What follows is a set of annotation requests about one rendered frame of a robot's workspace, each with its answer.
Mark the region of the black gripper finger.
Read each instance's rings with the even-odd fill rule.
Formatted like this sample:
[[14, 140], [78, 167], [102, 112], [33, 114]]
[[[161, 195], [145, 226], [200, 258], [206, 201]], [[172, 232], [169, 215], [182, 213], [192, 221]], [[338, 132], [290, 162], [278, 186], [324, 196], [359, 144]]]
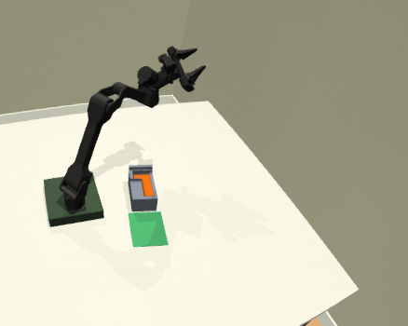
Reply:
[[190, 72], [190, 73], [185, 73], [187, 78], [191, 81], [191, 84], [194, 86], [195, 85], [195, 81], [197, 80], [197, 78], [199, 77], [199, 75], [201, 74], [201, 72], [206, 68], [205, 65], [197, 68], [196, 70]]
[[184, 49], [184, 50], [177, 50], [177, 48], [175, 48], [175, 51], [177, 53], [177, 55], [179, 55], [181, 57], [181, 59], [186, 59], [187, 57], [189, 57], [191, 54], [197, 52], [197, 48], [189, 48], [189, 49]]

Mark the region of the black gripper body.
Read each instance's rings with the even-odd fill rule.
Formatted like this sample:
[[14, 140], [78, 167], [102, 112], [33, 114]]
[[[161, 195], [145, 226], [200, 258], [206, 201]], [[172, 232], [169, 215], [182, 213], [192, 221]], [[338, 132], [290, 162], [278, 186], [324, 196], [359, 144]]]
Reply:
[[172, 60], [175, 62], [175, 65], [176, 65], [175, 70], [177, 71], [178, 74], [169, 76], [169, 77], [165, 77], [164, 76], [164, 74], [166, 73], [165, 70], [160, 71], [159, 75], [161, 76], [164, 83], [172, 84], [173, 83], [172, 81], [175, 81], [176, 79], [180, 78], [180, 83], [182, 85], [182, 88], [184, 88], [187, 92], [194, 90], [194, 87], [191, 84], [191, 81], [185, 75], [183, 67], [180, 64], [181, 57], [177, 55], [174, 47], [169, 47], [167, 52], [169, 53], [169, 55], [171, 55]]

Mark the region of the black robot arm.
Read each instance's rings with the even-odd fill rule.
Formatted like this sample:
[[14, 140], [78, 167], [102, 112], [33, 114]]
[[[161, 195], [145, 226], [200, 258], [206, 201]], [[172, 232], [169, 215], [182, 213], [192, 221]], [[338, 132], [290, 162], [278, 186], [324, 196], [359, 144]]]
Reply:
[[[164, 64], [161, 71], [165, 70], [165, 77], [178, 74], [171, 55], [168, 56], [167, 53], [164, 53], [157, 58], [160, 63]], [[88, 123], [75, 162], [67, 169], [59, 186], [64, 194], [64, 205], [70, 214], [86, 210], [84, 209], [86, 207], [85, 196], [92, 176], [92, 171], [89, 170], [89, 162], [103, 124], [112, 118], [113, 112], [121, 106], [125, 98], [131, 98], [150, 108], [155, 108], [159, 101], [159, 89], [168, 85], [164, 83], [159, 73], [155, 72], [151, 67], [143, 66], [137, 75], [139, 79], [138, 88], [115, 82], [112, 86], [99, 90], [90, 98]], [[116, 100], [108, 98], [108, 96], [114, 94], [119, 95]]]

